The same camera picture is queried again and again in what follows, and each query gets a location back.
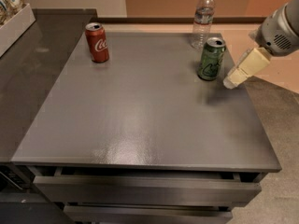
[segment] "white tray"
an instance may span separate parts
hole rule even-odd
[[[30,4],[27,4],[6,24],[0,27],[0,57],[35,21],[36,18]]]

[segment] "red soda can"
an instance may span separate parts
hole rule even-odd
[[[92,22],[86,25],[85,35],[90,48],[92,60],[95,63],[104,63],[109,59],[106,35],[101,23]]]

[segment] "water bottle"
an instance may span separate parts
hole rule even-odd
[[[192,46],[200,49],[206,43],[214,15],[214,0],[199,0],[193,23]]]

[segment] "concrete floor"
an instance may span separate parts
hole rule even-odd
[[[258,78],[246,85],[282,171],[267,175],[262,192],[246,207],[235,208],[229,224],[298,224],[299,94]]]

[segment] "drawer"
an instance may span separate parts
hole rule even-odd
[[[231,212],[198,209],[158,209],[133,207],[66,206],[64,212],[80,222],[109,222],[120,224],[224,224]]]
[[[261,191],[257,183],[214,173],[47,175],[36,176],[34,184],[52,202],[61,203],[233,207],[244,206]]]

